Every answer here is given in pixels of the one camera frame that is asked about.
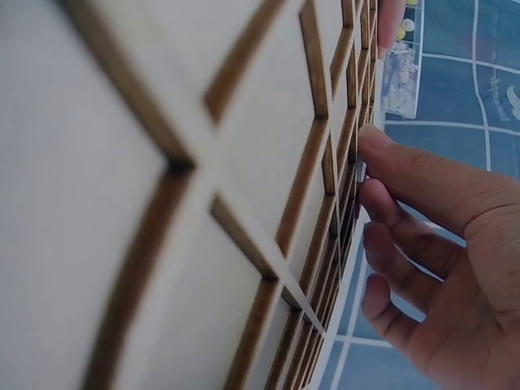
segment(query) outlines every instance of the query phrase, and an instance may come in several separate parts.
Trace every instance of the blue floor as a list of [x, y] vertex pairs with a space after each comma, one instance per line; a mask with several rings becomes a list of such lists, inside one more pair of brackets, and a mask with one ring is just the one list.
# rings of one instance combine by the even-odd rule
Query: blue floor
[[[401, 144], [518, 180], [520, 1], [479, 0], [477, 5], [475, 10], [474, 0], [425, 0], [418, 114], [414, 120], [389, 115], [385, 131]], [[436, 230], [465, 244], [442, 228]], [[320, 390], [437, 388], [364, 319], [359, 300], [371, 273], [365, 261], [361, 247]], [[356, 294], [358, 285], [362, 289]], [[398, 297], [394, 301], [412, 317], [423, 318], [407, 302]]]

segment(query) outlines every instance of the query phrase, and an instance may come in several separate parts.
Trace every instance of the blurred object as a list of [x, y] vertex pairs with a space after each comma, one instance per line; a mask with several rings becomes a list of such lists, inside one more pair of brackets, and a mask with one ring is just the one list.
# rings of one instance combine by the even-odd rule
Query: blurred object
[[405, 30], [405, 32], [411, 33], [415, 30], [415, 22], [412, 19], [403, 19], [401, 27]]
[[382, 106], [386, 112], [415, 116], [417, 101], [418, 65], [415, 50], [404, 42], [396, 42], [387, 54], [383, 71]]
[[397, 40], [401, 41], [402, 39], [405, 39], [406, 36], [406, 30], [402, 28], [402, 26], [399, 27], [397, 30]]
[[385, 59], [383, 70], [382, 110], [414, 119], [417, 114], [418, 91], [423, 62], [424, 3], [415, 2], [405, 8], [393, 47]]

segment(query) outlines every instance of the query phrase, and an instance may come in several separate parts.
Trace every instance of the finger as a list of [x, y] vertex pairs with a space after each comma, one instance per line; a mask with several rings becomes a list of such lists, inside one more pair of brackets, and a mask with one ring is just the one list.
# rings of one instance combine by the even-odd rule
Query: finger
[[386, 51], [391, 49], [396, 41], [397, 30], [405, 14], [405, 1], [386, 0], [380, 4], [377, 42], [379, 45], [379, 59], [382, 59]]
[[409, 353], [410, 341], [419, 323], [394, 306], [390, 287], [382, 276], [368, 277], [362, 311], [381, 337], [402, 353]]
[[460, 237], [479, 216], [518, 204], [512, 179], [398, 145], [374, 126], [360, 131], [359, 153], [395, 198]]
[[380, 223], [369, 223], [363, 244], [366, 260], [383, 276], [393, 292], [427, 313], [439, 289], [440, 281], [420, 271], [394, 246], [390, 232]]
[[403, 253], [441, 279], [446, 279], [453, 266], [466, 257], [466, 248], [435, 234], [404, 211], [379, 180], [363, 183], [359, 197], [370, 218], [388, 228]]

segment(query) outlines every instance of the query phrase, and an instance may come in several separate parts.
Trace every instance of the skin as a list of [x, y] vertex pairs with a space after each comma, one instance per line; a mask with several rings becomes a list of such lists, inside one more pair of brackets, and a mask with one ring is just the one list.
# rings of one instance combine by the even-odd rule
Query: skin
[[396, 41], [397, 30], [405, 15], [405, 0], [381, 0], [379, 1], [378, 14], [378, 57], [383, 59]]
[[[362, 301], [366, 318], [444, 389], [519, 389], [520, 184], [398, 145], [372, 126], [360, 131], [359, 153], [370, 177], [359, 196], [372, 219], [363, 242], [376, 272]], [[396, 200], [465, 239], [467, 248], [435, 234]], [[391, 290], [426, 319], [403, 314]]]

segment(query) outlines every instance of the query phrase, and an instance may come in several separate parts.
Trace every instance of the wooden frame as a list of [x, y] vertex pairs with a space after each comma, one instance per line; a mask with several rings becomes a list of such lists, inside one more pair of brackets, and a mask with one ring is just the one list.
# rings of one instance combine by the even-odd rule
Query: wooden frame
[[[166, 267], [161, 262], [162, 242], [170, 237], [176, 244], [175, 255], [184, 261], [195, 230], [187, 227], [180, 232], [177, 226], [199, 219], [206, 210], [210, 210], [262, 276], [225, 387], [248, 386], [280, 299], [291, 306], [291, 312], [266, 388], [300, 389], [311, 381], [345, 270], [356, 219], [358, 129], [372, 120], [374, 112], [377, 2], [337, 1], [341, 3], [343, 28], [330, 64], [323, 59], [314, 0], [264, 0], [204, 96], [191, 100], [193, 95], [180, 82], [182, 75], [164, 74], [165, 81], [170, 83], [168, 93], [156, 81], [156, 64], [164, 63], [160, 68], [168, 69], [167, 61], [171, 58], [163, 58], [158, 54], [161, 50], [145, 58], [139, 44], [127, 39], [133, 34], [132, 28], [154, 30], [153, 17], [136, 5], [138, 1], [131, 2], [127, 10], [96, 0], [59, 1], [128, 109], [171, 162], [123, 262], [99, 327], [83, 389], [111, 388], [117, 376], [138, 377], [138, 372], [122, 366], [121, 353], [125, 343], [133, 342], [132, 332], [146, 322], [141, 313], [160, 316], [151, 309], [146, 311], [142, 298], [155, 293], [153, 288], [147, 291], [147, 284], [154, 272], [159, 272], [157, 268]], [[237, 85], [254, 61], [255, 52], [284, 12], [293, 13], [300, 20], [314, 120], [278, 231], [272, 237], [259, 227], [248, 200], [241, 196], [222, 163], [229, 135], [219, 132], [219, 124]], [[358, 35], [361, 45], [356, 45]], [[158, 48], [169, 50], [167, 39], [159, 32], [154, 39]], [[329, 110], [340, 76], [345, 73], [347, 109], [334, 150]], [[180, 101], [185, 110], [179, 109]], [[288, 258], [301, 223], [302, 205], [317, 170], [323, 175], [325, 197], [303, 271], [296, 278], [289, 269]], [[136, 270], [140, 272], [138, 282]], [[136, 326], [129, 331], [133, 321]]]

